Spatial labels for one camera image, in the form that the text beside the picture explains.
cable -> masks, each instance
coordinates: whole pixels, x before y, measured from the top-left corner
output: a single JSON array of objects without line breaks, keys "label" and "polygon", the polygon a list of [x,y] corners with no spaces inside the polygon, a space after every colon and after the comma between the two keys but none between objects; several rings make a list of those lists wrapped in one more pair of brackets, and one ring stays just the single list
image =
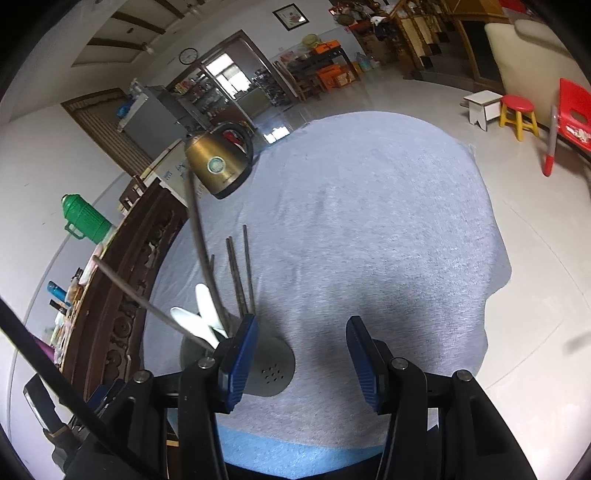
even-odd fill
[{"label": "cable", "polygon": [[222,299],[220,298],[219,290],[217,289],[216,279],[213,276],[210,267],[209,256],[207,254],[207,245],[203,236],[203,225],[201,224],[201,216],[199,215],[199,207],[197,206],[197,199],[195,198],[195,179],[193,172],[189,170],[185,175],[185,199],[189,207],[189,222],[191,224],[191,231],[193,233],[193,241],[195,242],[195,249],[201,265],[201,272],[205,280],[205,285],[209,288],[212,294],[213,306],[216,308],[217,316],[222,322],[223,329],[228,336],[233,336],[230,329],[228,317],[226,317],[226,310],[224,310]]},{"label": "cable", "polygon": [[47,385],[72,414],[101,442],[107,450],[118,456],[132,469],[148,479],[165,480],[156,470],[147,465],[135,452],[121,442],[111,429],[92,411],[68,380],[61,374],[49,357],[12,310],[0,299],[0,328],[20,351],[25,360],[39,373]]}]

gold kettle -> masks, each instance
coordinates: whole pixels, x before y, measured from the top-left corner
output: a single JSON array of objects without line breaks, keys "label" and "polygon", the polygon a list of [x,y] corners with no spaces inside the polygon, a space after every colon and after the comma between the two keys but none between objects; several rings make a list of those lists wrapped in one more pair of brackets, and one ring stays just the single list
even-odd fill
[{"label": "gold kettle", "polygon": [[[228,131],[241,137],[244,150],[223,136]],[[248,178],[253,153],[248,131],[234,122],[222,122],[199,133],[189,138],[185,146],[189,167],[217,199],[230,195]]]}]

blue cloth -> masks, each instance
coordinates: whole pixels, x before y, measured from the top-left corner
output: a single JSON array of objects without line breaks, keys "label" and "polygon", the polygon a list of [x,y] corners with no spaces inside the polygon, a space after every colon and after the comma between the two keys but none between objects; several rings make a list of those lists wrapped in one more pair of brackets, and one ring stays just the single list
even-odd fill
[{"label": "blue cloth", "polygon": [[[168,411],[168,421],[178,429],[178,410]],[[224,460],[247,470],[296,479],[333,472],[379,455],[383,446],[339,449],[283,442],[218,426]]]}]

red stool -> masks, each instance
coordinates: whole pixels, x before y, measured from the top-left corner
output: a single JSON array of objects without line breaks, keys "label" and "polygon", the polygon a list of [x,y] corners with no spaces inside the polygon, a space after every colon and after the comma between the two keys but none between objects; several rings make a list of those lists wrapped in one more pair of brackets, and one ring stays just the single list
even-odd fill
[{"label": "red stool", "polygon": [[[499,125],[504,127],[506,124],[515,125],[517,128],[517,140],[523,142],[523,129],[531,130],[536,137],[540,136],[538,123],[535,121],[534,104],[529,100],[518,97],[517,95],[505,95],[501,99],[501,118]],[[515,112],[515,120],[507,118],[507,109]],[[523,114],[531,115],[531,123],[523,121]]]}]

white spoon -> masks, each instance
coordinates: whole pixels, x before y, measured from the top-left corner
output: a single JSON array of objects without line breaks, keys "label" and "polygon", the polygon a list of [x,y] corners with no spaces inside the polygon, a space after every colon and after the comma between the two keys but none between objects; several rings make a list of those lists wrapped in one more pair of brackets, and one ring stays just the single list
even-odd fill
[{"label": "white spoon", "polygon": [[201,318],[224,337],[228,338],[228,333],[224,330],[222,322],[217,316],[216,308],[213,304],[212,294],[207,285],[198,283],[195,285],[195,296],[197,297],[197,307]]},{"label": "white spoon", "polygon": [[202,338],[214,349],[219,345],[220,342],[213,333],[212,328],[199,315],[179,307],[172,307],[170,315],[181,327],[187,329],[194,336]]}]

